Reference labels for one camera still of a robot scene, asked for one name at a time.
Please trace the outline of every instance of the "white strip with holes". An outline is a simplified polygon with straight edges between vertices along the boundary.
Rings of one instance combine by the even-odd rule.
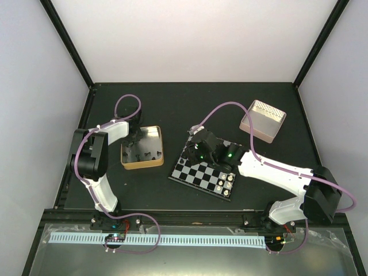
[[[107,233],[51,233],[49,243],[104,244]],[[124,242],[108,244],[152,246],[158,235],[127,234]],[[211,235],[161,235],[160,246],[211,246],[211,247],[252,247],[265,249],[265,237],[257,236],[211,236]]]

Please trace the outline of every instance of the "white wall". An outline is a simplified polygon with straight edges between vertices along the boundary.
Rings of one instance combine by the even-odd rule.
[[[292,82],[336,0],[53,0],[95,82]]]
[[[0,275],[21,275],[87,86],[40,1],[0,1]]]
[[[300,92],[322,162],[358,199],[347,213],[368,270],[368,1],[350,1]]]

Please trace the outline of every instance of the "chessboard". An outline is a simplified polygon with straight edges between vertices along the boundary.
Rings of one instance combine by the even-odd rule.
[[[231,142],[225,140],[223,140],[223,143],[225,145],[231,144]],[[168,178],[230,201],[236,175],[214,170],[205,162],[191,166],[190,162],[182,156],[186,145]]]

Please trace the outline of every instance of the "black table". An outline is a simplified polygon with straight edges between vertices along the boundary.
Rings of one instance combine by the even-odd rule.
[[[123,168],[119,142],[109,147],[108,178],[124,210],[263,210],[270,201],[292,197],[271,184],[238,177],[231,202],[227,202],[167,178],[187,140],[188,129],[226,101],[249,107],[258,99],[286,112],[272,144],[255,138],[257,153],[298,167],[314,168],[319,163],[298,91],[291,83],[101,83],[95,86],[86,127],[109,121],[116,101],[124,94],[141,99],[143,126],[160,126],[164,147],[164,165],[139,170]],[[127,99],[120,104],[136,103]],[[249,134],[239,129],[243,115],[239,107],[226,106],[205,126],[217,137],[249,145]],[[65,209],[94,209],[89,193],[75,177],[64,184],[68,184]]]

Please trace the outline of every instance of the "black frame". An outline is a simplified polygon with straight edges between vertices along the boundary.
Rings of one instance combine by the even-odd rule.
[[[83,109],[83,113],[82,116],[80,118],[80,122],[78,125],[78,128],[84,128],[86,126],[87,123],[87,119],[89,117],[89,113],[90,113],[90,109],[94,100],[94,96],[95,96],[95,92],[97,91],[97,89],[94,88],[94,82],[92,81],[85,65],[83,64],[83,61],[81,59],[81,57],[79,56],[76,48],[74,47],[74,44],[70,38],[70,36],[67,33],[67,30],[65,29],[59,15],[57,14],[57,11],[55,9],[55,7],[52,4],[51,0],[40,0],[40,2],[42,3],[45,11],[47,12],[47,14],[50,17],[51,22],[53,23],[55,29],[57,30],[58,34],[60,35],[61,39],[63,40],[68,52],[70,53],[74,63],[76,64],[80,74],[82,75],[82,77],[84,78],[87,86],[89,87],[89,93],[88,93],[88,97],[86,100],[86,104],[85,107]],[[312,66],[314,60],[316,59],[318,53],[320,52],[320,50],[322,49],[324,43],[326,42],[329,34],[331,33],[331,31],[333,30],[335,24],[337,23],[339,17],[341,16],[343,10],[345,9],[345,7],[347,6],[349,0],[337,0],[337,3],[333,9],[333,11],[331,12],[330,16],[327,19],[327,22],[325,23],[323,29],[321,30],[315,44],[313,45],[307,59],[305,60],[300,72],[298,73],[295,81],[293,82],[294,85],[294,89],[295,89],[295,93],[298,95],[298,99],[300,102],[300,106],[301,109],[304,112],[304,108],[302,106],[302,102],[300,99],[300,94],[298,91],[298,88],[300,86],[300,84],[302,83],[302,81],[304,80],[305,76],[307,75],[310,67]],[[314,153],[317,157],[317,160],[319,163],[320,159],[319,159],[319,155],[317,152],[317,148],[316,145],[314,143],[314,139],[312,136],[312,132],[311,129],[309,128],[309,124],[308,124],[308,120],[306,119],[306,115],[304,113],[304,120],[306,121],[306,125],[308,126],[308,132],[309,132],[309,136],[310,139],[313,141],[313,149],[314,149]],[[32,264],[33,261],[35,259],[35,255],[37,252],[37,248],[38,248],[38,244],[40,242],[41,236],[42,236],[42,232],[44,230],[44,227],[46,224],[49,223],[56,223],[56,224],[90,224],[91,223],[91,218],[94,215],[94,211],[91,210],[86,210],[86,211],[81,211],[81,210],[64,210],[64,202],[66,200],[66,195],[68,192],[68,182],[70,180],[71,177],[71,173],[68,170],[65,170],[64,174],[63,174],[63,178],[62,178],[62,182],[60,184],[59,187],[59,191],[57,193],[57,197],[55,200],[55,204],[54,204],[54,209],[50,209],[50,210],[45,210],[43,213],[43,216],[41,218],[40,221],[40,225],[37,229],[33,244],[31,246],[24,270],[22,275],[29,275],[30,270],[32,268]],[[165,216],[167,214],[163,213],[163,212],[151,212],[151,215],[155,215],[155,216]],[[205,216],[205,212],[175,212],[175,214],[171,214],[171,220],[173,220],[173,222],[183,222],[183,217],[186,218],[186,220],[188,220],[188,222],[191,221],[191,216]],[[226,222],[224,222],[224,220],[222,220],[223,215],[230,215],[227,219]],[[244,213],[243,212],[221,212],[221,214],[214,214],[213,212],[211,212],[211,220],[213,220],[214,224],[218,224],[218,223],[226,223],[227,225],[239,225],[239,222],[242,220]],[[304,225],[302,223],[297,224],[297,227],[303,227]],[[333,221],[332,227],[337,227],[337,228],[343,228],[347,241],[348,241],[348,245],[350,247],[351,253],[353,255],[354,258],[354,263],[356,266],[356,269],[358,270],[358,274],[359,275],[366,275],[364,266],[363,266],[363,262],[361,260],[361,257],[359,255],[358,249],[357,249],[357,245],[355,243],[354,237],[352,235],[349,223],[347,221],[346,215],[345,214],[337,214],[335,216],[335,219]]]

